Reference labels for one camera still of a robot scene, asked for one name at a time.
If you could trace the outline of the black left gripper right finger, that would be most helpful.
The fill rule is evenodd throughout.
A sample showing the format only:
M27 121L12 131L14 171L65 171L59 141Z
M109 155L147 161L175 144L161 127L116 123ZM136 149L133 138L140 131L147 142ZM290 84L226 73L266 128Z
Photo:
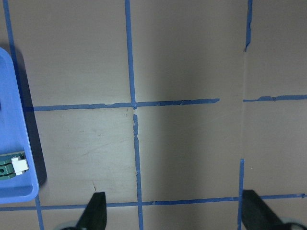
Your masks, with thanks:
M254 190L243 190L242 221L247 230L288 229Z

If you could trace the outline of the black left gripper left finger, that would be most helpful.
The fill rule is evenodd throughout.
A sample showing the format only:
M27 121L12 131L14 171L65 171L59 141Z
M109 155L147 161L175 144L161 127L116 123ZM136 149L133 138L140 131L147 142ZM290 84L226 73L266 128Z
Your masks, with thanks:
M104 230L107 224L106 194L98 192L92 195L83 214L77 222L77 230Z

